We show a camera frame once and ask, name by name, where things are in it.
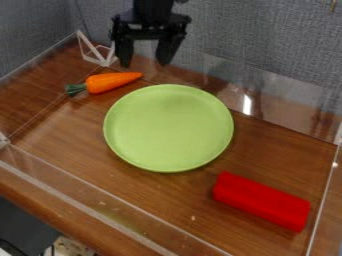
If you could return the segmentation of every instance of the black object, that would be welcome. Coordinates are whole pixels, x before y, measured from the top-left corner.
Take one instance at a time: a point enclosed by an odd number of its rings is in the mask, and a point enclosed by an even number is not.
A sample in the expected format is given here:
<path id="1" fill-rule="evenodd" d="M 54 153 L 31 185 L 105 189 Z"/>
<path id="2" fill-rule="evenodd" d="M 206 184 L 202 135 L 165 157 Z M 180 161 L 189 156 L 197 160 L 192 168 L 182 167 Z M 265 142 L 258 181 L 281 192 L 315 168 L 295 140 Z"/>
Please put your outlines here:
<path id="1" fill-rule="evenodd" d="M 192 22 L 189 16 L 172 13 L 174 1 L 134 0 L 134 9 L 113 18 L 110 38 L 115 41 L 115 54 L 124 67 L 132 64 L 134 40 L 160 40 L 157 59 L 162 65 L 173 61 Z"/>
<path id="2" fill-rule="evenodd" d="M 0 196 L 2 240 L 6 240 L 27 255 L 37 256 L 46 251 L 59 236 L 59 231 L 46 225 Z"/>
<path id="3" fill-rule="evenodd" d="M 11 256 L 27 256 L 10 242 L 6 240 L 0 240 L 0 248 L 11 255 Z"/>

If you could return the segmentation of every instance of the gray fabric backdrop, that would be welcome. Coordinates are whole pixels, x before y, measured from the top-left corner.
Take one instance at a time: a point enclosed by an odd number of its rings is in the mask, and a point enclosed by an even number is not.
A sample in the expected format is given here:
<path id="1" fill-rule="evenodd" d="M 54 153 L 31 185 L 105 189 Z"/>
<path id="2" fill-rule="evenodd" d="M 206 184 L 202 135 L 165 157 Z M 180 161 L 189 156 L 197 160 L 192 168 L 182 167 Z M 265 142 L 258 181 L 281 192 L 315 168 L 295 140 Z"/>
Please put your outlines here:
<path id="1" fill-rule="evenodd" d="M 132 0 L 3 0 L 0 76 L 77 28 L 109 44 L 111 17 Z M 342 6 L 329 12 L 323 0 L 190 0 L 176 11 L 193 17 L 174 64 L 208 71 L 222 60 L 276 72 L 339 90 L 342 82 Z M 154 43 L 137 51 L 153 56 Z M 232 79 L 221 69 L 212 74 Z"/>
<path id="2" fill-rule="evenodd" d="M 342 82 L 342 6 L 329 12 L 323 0 L 190 0 L 176 11 L 193 17 L 174 64 L 204 71 L 216 57 L 332 89 Z M 114 14 L 130 0 L 82 0 L 91 38 L 109 43 Z M 150 43 L 138 52 L 153 54 Z"/>

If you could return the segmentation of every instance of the plate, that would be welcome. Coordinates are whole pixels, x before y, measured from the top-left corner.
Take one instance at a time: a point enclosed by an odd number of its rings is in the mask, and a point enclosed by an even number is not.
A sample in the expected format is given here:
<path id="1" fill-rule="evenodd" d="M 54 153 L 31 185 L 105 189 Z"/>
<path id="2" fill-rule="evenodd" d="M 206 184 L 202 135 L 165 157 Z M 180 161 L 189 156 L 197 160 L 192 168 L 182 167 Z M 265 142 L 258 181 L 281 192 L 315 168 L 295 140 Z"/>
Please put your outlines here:
<path id="1" fill-rule="evenodd" d="M 103 130 L 122 159 L 146 170 L 173 173 L 218 157 L 232 141 L 234 122 L 212 94 L 164 84 L 132 92 L 114 104 Z"/>

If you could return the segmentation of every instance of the red sponge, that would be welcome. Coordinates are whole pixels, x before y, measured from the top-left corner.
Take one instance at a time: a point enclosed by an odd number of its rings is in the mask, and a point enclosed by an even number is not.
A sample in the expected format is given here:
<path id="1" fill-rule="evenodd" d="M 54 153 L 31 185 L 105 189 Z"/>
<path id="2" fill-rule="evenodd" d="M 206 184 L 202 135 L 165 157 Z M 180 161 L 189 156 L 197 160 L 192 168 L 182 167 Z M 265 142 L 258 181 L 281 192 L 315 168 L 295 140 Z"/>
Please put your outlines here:
<path id="1" fill-rule="evenodd" d="M 213 189 L 214 199 L 301 232 L 311 202 L 238 175 L 224 172 Z"/>

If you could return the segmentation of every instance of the carrot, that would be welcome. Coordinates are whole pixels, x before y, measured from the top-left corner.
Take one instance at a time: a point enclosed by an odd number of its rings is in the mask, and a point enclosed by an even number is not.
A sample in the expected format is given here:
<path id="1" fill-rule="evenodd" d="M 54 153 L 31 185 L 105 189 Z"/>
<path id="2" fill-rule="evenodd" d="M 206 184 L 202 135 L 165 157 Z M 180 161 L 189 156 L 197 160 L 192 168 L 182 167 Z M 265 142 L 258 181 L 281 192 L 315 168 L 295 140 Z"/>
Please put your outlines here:
<path id="1" fill-rule="evenodd" d="M 126 85 L 142 76 L 144 74 L 141 72 L 107 73 L 93 75 L 86 79 L 85 84 L 67 85 L 66 91 L 70 96 L 75 96 L 81 91 L 86 89 L 90 93 L 98 94 Z"/>

